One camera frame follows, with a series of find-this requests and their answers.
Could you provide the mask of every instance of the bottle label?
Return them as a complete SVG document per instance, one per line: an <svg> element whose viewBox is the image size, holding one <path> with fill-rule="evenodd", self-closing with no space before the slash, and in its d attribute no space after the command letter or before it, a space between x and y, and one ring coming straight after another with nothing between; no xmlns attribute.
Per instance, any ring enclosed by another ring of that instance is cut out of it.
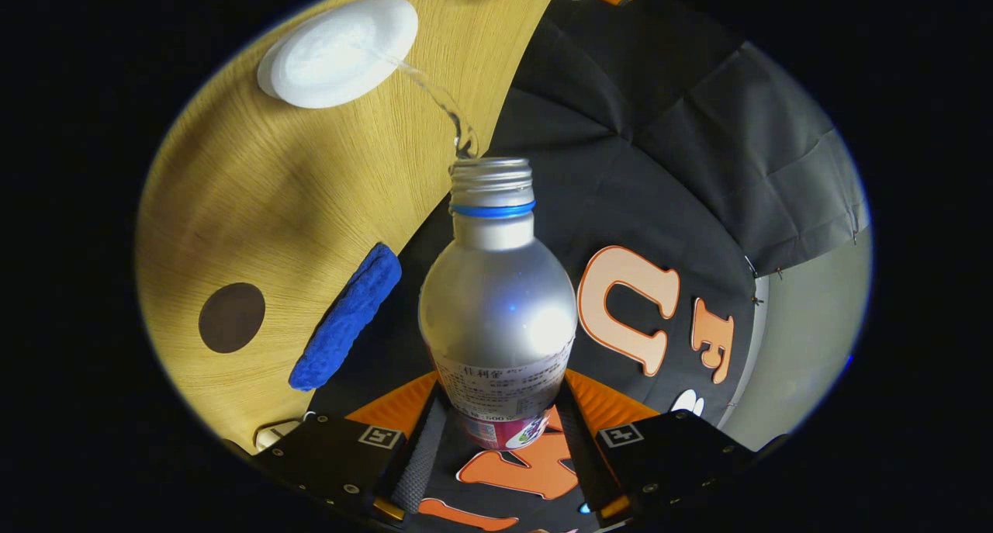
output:
<svg viewBox="0 0 993 533"><path fill-rule="evenodd" d="M550 413L550 410L543 410L535 417L501 423L487 423L458 413L458 424L477 445L482 445L486 449L511 451L511 449L524 448L538 440L545 431Z"/></svg>
<svg viewBox="0 0 993 533"><path fill-rule="evenodd" d="M471 366L434 354L452 405L467 417L510 423L536 417L551 406L565 375L572 339L542 360L511 368Z"/></svg>

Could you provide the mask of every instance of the gray fabric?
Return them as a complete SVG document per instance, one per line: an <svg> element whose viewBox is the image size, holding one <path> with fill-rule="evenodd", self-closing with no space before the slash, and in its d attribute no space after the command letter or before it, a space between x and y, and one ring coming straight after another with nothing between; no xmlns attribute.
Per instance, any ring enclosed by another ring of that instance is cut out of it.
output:
<svg viewBox="0 0 993 533"><path fill-rule="evenodd" d="M642 149L759 275L816 258L869 223L855 165L813 98L762 51L674 0L552 0L512 87ZM501 120L518 114L507 106ZM535 144L504 133L493 145Z"/></svg>

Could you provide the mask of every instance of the orange logo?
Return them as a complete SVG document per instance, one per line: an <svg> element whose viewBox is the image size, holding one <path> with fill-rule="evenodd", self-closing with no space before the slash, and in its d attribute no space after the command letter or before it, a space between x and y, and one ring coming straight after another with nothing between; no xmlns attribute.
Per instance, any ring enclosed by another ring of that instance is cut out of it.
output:
<svg viewBox="0 0 993 533"><path fill-rule="evenodd" d="M711 380L720 384L728 377L728 367L731 365L731 339L735 335L735 318L721 320L717 315L707 310L703 299L693 303L693 332L690 336L690 346L694 351L706 343L707 350L700 353L700 361L707 368L716 368Z"/></svg>
<svg viewBox="0 0 993 533"><path fill-rule="evenodd" d="M479 527L479 529L484 531L499 531L517 523L517 518L515 517L486 517L485 515L461 511L458 508L453 508L445 504L445 502L440 501L438 498L424 498L421 501L421 505L418 506L417 511L426 515L435 515L449 521Z"/></svg>
<svg viewBox="0 0 993 533"><path fill-rule="evenodd" d="M549 427L561 430L562 421L558 411L551 410ZM456 473L462 483L483 483L500 488L510 488L538 494L545 500L553 500L573 490L579 483L576 474L562 465L563 459L570 459L565 435L550 434L545 431L541 438L525 448L514 451L525 466L508 463L500 457L500 452L487 449L479 452Z"/></svg>
<svg viewBox="0 0 993 533"><path fill-rule="evenodd" d="M579 320L589 336L641 362L645 376L655 376L666 358L666 332L648 336L617 321L607 311L607 293L614 285L627 286L659 304L659 314L669 320L680 299L680 275L660 270L626 247L607 246L593 254L579 282Z"/></svg>

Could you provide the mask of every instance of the plastic bottle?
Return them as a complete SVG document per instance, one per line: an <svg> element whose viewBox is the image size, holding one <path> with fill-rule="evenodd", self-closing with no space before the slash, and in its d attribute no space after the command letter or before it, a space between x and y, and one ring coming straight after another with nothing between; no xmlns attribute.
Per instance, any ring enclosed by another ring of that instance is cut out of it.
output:
<svg viewBox="0 0 993 533"><path fill-rule="evenodd" d="M460 159L450 172L455 239L421 288L421 334L462 430L484 448L523 448L565 374L575 290L535 239L528 159Z"/></svg>

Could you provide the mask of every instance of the wooden table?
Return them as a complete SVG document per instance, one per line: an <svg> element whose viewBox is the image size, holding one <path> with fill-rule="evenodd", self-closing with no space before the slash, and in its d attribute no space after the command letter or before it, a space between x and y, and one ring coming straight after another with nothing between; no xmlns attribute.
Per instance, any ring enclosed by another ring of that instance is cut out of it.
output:
<svg viewBox="0 0 993 533"><path fill-rule="evenodd" d="M258 87L280 36L347 2L302 11L215 74L169 130L141 199L136 271L153 346L192 409L251 454L260 426L307 409L312 394L290 388L290 371L369 249L399 253L449 187L451 122L400 73L316 111ZM549 0L408 2L420 18L408 62L457 98L485 151ZM202 308L239 282L261 292L264 318L241 349L215 352Z"/></svg>

